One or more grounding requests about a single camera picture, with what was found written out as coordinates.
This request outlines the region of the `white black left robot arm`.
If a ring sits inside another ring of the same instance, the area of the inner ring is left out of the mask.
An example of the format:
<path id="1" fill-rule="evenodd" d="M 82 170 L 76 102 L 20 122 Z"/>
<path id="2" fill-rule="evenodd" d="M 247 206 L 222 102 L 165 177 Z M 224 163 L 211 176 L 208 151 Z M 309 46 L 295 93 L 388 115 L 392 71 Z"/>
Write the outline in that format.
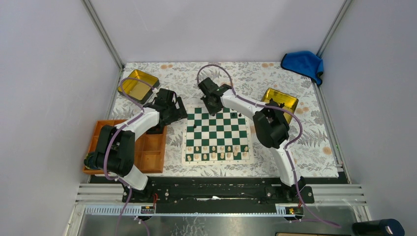
<path id="1" fill-rule="evenodd" d="M 116 179 L 134 189 L 133 194 L 140 202 L 147 202 L 153 190 L 147 185 L 148 176 L 134 164 L 135 143 L 148 130 L 163 129 L 184 118 L 187 112 L 182 98 L 172 90 L 161 88 L 136 116 L 116 126 L 101 128 L 95 151 L 85 165 L 101 169 L 105 175 L 115 174 Z"/>

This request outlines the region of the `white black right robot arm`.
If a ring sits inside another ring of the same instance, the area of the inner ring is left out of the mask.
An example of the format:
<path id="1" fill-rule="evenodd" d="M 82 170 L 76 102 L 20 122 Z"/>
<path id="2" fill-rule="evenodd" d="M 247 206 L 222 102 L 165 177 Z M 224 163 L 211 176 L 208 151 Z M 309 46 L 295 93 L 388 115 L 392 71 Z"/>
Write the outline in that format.
<path id="1" fill-rule="evenodd" d="M 293 168 L 280 147 L 288 140 L 290 129 L 284 110 L 276 102 L 262 103 L 240 96 L 230 85 L 218 86 L 210 78 L 198 82 L 197 86 L 203 93 L 201 100 L 210 115 L 229 108 L 253 121 L 258 141 L 270 149 L 277 164 L 281 183 L 285 185 L 282 189 L 284 200 L 293 203 L 299 199 L 301 189 L 295 184 Z"/>

